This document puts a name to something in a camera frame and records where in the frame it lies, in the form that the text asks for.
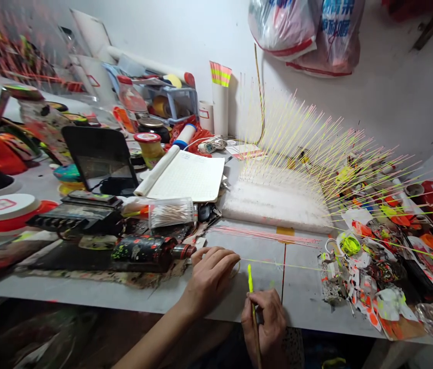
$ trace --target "hand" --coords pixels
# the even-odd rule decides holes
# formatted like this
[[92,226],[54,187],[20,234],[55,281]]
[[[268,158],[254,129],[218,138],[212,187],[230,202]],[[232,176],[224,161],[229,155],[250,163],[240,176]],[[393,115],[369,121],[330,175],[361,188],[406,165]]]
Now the hand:
[[261,350],[262,363],[270,363],[272,367],[277,361],[282,361],[284,353],[281,341],[286,330],[286,317],[279,295],[275,289],[248,294],[243,308],[241,322],[245,345],[254,364],[257,367],[256,337],[252,321],[252,305],[258,304],[262,309],[264,325],[259,325],[259,346]]
[[240,256],[221,247],[202,248],[192,257],[192,278],[177,305],[184,314],[197,319],[206,315],[220,302],[230,283],[233,267]]

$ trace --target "notebook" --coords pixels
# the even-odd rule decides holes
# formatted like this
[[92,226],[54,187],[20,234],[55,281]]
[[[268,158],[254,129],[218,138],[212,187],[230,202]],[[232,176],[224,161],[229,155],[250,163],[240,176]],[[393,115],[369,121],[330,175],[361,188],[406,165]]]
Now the notebook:
[[193,202],[215,202],[224,165],[224,158],[206,158],[172,146],[134,194],[152,199],[190,197]]

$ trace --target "paint jar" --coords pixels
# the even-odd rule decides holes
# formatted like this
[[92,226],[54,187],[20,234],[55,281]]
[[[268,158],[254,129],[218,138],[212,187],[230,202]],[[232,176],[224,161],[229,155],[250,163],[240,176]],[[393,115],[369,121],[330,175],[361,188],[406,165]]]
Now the paint jar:
[[165,155],[161,147],[161,137],[156,133],[136,133],[134,139],[141,146],[141,154],[146,166],[153,169],[160,159]]

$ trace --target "cable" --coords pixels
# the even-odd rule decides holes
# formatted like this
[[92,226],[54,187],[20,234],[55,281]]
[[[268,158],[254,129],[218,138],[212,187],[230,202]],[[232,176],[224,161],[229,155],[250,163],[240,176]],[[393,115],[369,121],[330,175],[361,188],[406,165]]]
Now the cable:
[[257,62],[257,45],[256,44],[254,44],[254,56],[256,58],[257,82],[259,83],[259,100],[261,103],[261,136],[259,137],[259,139],[255,143],[255,145],[259,145],[259,143],[261,142],[261,140],[264,136],[264,131],[266,130],[266,121],[264,118],[264,103],[262,101],[261,77],[259,75],[259,63]]

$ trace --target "hanging plastic bag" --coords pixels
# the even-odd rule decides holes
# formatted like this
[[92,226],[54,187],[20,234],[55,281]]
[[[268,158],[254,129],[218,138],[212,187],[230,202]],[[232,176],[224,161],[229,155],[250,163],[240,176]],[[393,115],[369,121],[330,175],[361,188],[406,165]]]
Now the hanging plastic bag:
[[259,47],[289,62],[316,49],[318,0],[251,0],[249,27]]
[[317,49],[287,66],[320,77],[352,74],[360,61],[358,31],[365,0],[324,0]]

